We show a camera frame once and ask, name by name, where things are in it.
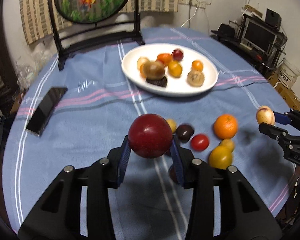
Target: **black smartphone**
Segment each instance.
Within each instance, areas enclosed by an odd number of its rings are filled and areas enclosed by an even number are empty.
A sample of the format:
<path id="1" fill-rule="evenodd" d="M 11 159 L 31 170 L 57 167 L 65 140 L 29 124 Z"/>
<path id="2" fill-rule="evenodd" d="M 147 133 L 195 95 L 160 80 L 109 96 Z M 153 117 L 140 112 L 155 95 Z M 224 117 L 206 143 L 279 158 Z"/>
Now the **black smartphone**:
<path id="1" fill-rule="evenodd" d="M 43 97 L 37 109 L 34 111 L 34 114 L 26 126 L 26 130 L 37 136 L 41 136 L 54 108 L 57 106 L 66 92 L 66 87 L 50 88 L 48 93 Z"/>

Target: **computer monitor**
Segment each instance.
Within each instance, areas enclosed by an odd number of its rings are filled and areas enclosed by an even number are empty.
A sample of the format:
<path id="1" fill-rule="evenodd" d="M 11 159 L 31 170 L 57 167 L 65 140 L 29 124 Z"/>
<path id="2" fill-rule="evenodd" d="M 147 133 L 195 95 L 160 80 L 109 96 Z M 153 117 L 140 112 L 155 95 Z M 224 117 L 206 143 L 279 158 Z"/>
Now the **computer monitor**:
<path id="1" fill-rule="evenodd" d="M 256 49 L 269 54 L 271 45 L 275 43 L 277 35 L 262 25 L 247 19 L 242 40 L 250 43 Z"/>

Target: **wall outlet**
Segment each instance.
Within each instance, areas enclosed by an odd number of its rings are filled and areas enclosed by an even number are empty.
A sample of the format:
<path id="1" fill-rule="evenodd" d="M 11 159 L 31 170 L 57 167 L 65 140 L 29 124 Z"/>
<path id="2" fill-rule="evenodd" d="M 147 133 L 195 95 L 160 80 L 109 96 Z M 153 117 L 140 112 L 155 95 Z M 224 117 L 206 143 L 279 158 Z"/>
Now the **wall outlet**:
<path id="1" fill-rule="evenodd" d="M 179 4 L 189 5 L 189 1 L 190 0 L 179 0 Z M 207 5 L 206 1 L 192 0 L 192 5 L 191 6 L 205 9 L 206 5 Z"/>
<path id="2" fill-rule="evenodd" d="M 192 5 L 196 6 L 196 7 L 199 7 L 200 6 L 200 0 L 193 0 Z"/>
<path id="3" fill-rule="evenodd" d="M 205 8 L 206 8 L 206 6 L 207 6 L 207 3 L 206 3 L 206 1 L 200 1 L 200 3 L 199 3 L 199 7 L 200 7 L 200 8 L 203 8 L 203 9 L 205 9 Z"/>
<path id="4" fill-rule="evenodd" d="M 179 4 L 189 4 L 189 0 L 179 0 Z"/>

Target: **white oval plate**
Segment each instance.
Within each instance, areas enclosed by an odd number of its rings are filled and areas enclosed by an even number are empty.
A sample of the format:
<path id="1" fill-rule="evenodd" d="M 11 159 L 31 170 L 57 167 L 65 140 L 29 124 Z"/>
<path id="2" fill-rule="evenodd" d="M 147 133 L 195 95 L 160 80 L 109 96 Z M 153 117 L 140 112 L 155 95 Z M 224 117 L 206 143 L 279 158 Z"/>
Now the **white oval plate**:
<path id="1" fill-rule="evenodd" d="M 140 72 L 137 69 L 137 60 L 140 57 L 148 57 L 150 60 L 156 60 L 158 54 L 172 53 L 175 49 L 181 49 L 184 54 L 184 58 L 180 62 L 183 68 L 180 78 L 170 76 L 166 68 L 168 85 L 166 88 L 163 88 L 147 83 L 146 80 L 140 76 Z M 191 70 L 191 63 L 196 59 L 200 60 L 204 66 L 203 73 L 205 79 L 201 87 L 192 87 L 186 81 L 187 75 Z M 129 78 L 137 86 L 154 94 L 167 97 L 187 97 L 198 95 L 211 89 L 218 80 L 218 71 L 215 65 L 204 55 L 194 51 L 193 49 L 167 43 L 153 43 L 130 50 L 123 57 L 121 68 L 127 78 Z"/>

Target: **screw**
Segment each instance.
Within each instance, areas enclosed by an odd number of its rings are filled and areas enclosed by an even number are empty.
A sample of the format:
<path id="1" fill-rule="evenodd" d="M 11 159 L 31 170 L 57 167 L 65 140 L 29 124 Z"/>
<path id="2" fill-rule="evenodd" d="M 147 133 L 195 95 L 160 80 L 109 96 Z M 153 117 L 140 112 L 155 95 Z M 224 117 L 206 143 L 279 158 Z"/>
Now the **screw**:
<path id="1" fill-rule="evenodd" d="M 229 170 L 230 172 L 232 172 L 232 173 L 235 173 L 235 172 L 237 172 L 238 169 L 237 169 L 236 166 L 232 166 L 232 165 L 231 165 L 231 166 L 228 167 L 228 170 Z"/>
<path id="2" fill-rule="evenodd" d="M 200 160 L 200 159 L 197 159 L 197 158 L 194 158 L 193 160 L 192 160 L 192 164 L 193 165 L 200 165 L 202 163 L 202 160 Z"/>
<path id="3" fill-rule="evenodd" d="M 68 166 L 64 167 L 63 170 L 64 170 L 66 173 L 69 173 L 69 172 L 73 171 L 73 166 L 68 165 Z"/>
<path id="4" fill-rule="evenodd" d="M 102 158 L 99 160 L 100 164 L 102 165 L 107 165 L 109 163 L 109 159 L 108 158 Z"/>

